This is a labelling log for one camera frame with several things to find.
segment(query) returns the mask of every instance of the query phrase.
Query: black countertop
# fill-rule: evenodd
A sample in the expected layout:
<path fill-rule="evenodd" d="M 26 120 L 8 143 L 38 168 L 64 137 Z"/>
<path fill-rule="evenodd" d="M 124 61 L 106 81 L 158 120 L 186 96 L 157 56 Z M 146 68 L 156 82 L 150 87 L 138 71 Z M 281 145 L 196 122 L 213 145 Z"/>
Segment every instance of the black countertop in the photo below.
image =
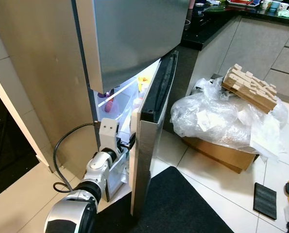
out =
<path fill-rule="evenodd" d="M 289 25 L 289 18 L 279 17 L 276 12 L 265 11 L 260 6 L 195 6 L 187 12 L 181 45 L 201 51 L 238 15 Z"/>

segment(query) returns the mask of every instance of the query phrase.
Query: clear plastic wrap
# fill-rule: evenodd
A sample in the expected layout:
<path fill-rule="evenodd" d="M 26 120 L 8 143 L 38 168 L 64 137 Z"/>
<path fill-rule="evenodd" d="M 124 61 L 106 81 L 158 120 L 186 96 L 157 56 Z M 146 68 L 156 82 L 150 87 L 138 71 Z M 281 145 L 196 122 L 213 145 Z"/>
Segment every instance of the clear plastic wrap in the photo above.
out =
<path fill-rule="evenodd" d="M 200 79 L 193 95 L 174 103 L 170 119 L 174 131 L 181 137 L 198 137 L 247 153 L 259 153 L 251 147 L 253 129 L 258 140 L 280 145 L 280 129 L 288 119 L 282 101 L 278 99 L 275 108 L 265 114 L 247 101 L 229 96 L 221 89 L 221 83 L 222 77 L 213 81 Z"/>

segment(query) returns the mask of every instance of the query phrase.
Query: stainless steel refrigerator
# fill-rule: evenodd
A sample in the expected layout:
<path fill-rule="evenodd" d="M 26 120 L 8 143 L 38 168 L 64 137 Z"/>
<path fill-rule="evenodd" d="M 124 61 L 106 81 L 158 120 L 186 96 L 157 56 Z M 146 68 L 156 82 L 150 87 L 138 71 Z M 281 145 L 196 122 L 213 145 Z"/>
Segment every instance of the stainless steel refrigerator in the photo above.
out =
<path fill-rule="evenodd" d="M 119 121 L 122 140 L 136 133 L 129 179 L 135 216 L 151 179 L 188 2 L 0 0 L 0 36 L 53 145 L 71 128 L 104 117 Z M 141 77 L 151 81 L 140 91 Z M 71 171 L 88 162 L 81 154 L 98 150 L 93 128 L 77 136 L 61 149 Z M 89 146 L 72 151 L 81 141 Z"/>

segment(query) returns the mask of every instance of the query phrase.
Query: cup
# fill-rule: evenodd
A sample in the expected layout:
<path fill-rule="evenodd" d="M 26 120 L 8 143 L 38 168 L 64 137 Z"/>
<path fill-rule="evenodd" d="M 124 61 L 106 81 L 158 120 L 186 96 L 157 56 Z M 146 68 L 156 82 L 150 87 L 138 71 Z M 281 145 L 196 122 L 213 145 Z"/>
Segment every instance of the cup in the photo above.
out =
<path fill-rule="evenodd" d="M 270 10 L 275 11 L 280 6 L 280 2 L 278 1 L 272 1 L 272 4 L 270 6 Z"/>
<path fill-rule="evenodd" d="M 280 3 L 280 6 L 278 7 L 277 11 L 287 11 L 289 10 L 289 4 L 288 3 Z"/>
<path fill-rule="evenodd" d="M 268 7 L 270 7 L 272 3 L 272 0 L 263 0 L 263 4 L 262 4 L 262 9 L 267 9 Z"/>

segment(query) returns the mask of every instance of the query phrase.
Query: refrigerator door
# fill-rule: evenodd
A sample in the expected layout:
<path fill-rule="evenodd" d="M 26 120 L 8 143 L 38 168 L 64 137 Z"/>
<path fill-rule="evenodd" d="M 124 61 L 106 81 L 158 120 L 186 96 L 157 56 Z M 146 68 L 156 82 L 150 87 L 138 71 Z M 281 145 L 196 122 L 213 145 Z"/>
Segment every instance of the refrigerator door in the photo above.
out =
<path fill-rule="evenodd" d="M 72 0 L 89 85 L 105 93 L 176 47 L 188 0 Z"/>
<path fill-rule="evenodd" d="M 135 217 L 141 214 L 150 184 L 151 159 L 159 144 L 177 58 L 177 51 L 171 51 L 162 57 L 138 116 L 132 117 L 131 128 L 136 123 L 137 129 L 134 151 L 131 151 L 129 181 L 132 187 L 131 214 Z"/>

